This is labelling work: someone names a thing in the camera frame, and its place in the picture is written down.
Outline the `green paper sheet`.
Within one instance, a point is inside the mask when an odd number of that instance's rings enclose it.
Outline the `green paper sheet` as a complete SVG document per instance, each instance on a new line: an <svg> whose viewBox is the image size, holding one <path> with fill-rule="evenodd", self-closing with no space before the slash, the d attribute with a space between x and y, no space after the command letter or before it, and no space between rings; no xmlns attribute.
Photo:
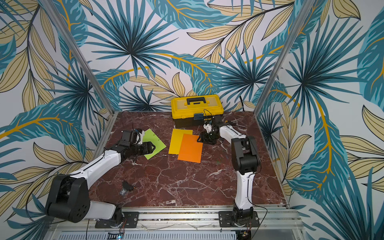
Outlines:
<svg viewBox="0 0 384 240"><path fill-rule="evenodd" d="M145 155L146 159L149 160L158 154L160 151L166 148L166 145L160 140L160 138L151 130L145 131L144 142L151 142L155 146L155 150L148 155Z"/></svg>

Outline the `yellow paper sheet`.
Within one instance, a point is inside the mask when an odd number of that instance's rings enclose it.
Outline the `yellow paper sheet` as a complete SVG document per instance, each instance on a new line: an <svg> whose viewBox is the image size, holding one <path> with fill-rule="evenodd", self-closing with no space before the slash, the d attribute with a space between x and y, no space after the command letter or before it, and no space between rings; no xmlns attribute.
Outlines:
<svg viewBox="0 0 384 240"><path fill-rule="evenodd" d="M178 155L179 154L184 134L192 135L193 131L192 130L173 129L170 147L169 147L169 154L170 155Z"/></svg>

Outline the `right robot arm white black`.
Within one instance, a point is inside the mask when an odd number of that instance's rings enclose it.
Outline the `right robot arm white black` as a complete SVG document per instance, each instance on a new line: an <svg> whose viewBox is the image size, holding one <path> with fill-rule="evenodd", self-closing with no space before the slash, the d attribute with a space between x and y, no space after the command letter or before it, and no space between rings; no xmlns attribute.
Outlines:
<svg viewBox="0 0 384 240"><path fill-rule="evenodd" d="M232 124L216 122L214 119L206 121L203 127L199 143L214 145L222 138L231 144L232 165L237 172L237 193L231 224L242 227L251 221L254 213L253 180L261 166L256 140L238 132Z"/></svg>

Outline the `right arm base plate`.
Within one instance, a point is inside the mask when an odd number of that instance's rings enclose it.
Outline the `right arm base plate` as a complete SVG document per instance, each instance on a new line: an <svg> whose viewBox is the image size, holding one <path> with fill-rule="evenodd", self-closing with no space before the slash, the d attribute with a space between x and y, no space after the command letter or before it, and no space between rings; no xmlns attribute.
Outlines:
<svg viewBox="0 0 384 240"><path fill-rule="evenodd" d="M245 228L259 227L260 218L253 209L219 212L219 224L221 228Z"/></svg>

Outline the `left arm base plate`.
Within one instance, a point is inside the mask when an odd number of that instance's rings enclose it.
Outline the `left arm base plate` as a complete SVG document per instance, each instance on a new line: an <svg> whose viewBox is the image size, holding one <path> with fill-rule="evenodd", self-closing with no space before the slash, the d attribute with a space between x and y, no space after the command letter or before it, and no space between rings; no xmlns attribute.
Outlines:
<svg viewBox="0 0 384 240"><path fill-rule="evenodd" d="M119 212L109 220L97 220L96 229L134 229L137 227L139 212Z"/></svg>

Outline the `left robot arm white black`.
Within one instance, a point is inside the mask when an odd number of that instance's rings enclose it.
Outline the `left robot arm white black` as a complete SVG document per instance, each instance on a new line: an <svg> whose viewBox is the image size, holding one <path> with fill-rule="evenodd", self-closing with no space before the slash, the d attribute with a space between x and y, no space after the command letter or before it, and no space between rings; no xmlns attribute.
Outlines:
<svg viewBox="0 0 384 240"><path fill-rule="evenodd" d="M53 178L45 214L71 223L86 220L106 221L112 228L124 223L124 215L115 204L90 200L89 189L104 174L123 161L154 152L152 142L144 142L145 131L123 131L121 139L84 167L68 175Z"/></svg>

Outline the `orange paper sheet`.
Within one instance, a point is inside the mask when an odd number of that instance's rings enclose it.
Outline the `orange paper sheet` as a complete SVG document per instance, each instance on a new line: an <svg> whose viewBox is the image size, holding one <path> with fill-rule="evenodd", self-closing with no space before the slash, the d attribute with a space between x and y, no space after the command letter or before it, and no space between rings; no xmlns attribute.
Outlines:
<svg viewBox="0 0 384 240"><path fill-rule="evenodd" d="M203 143L198 142L199 136L184 134L178 155L178 160L200 163Z"/></svg>

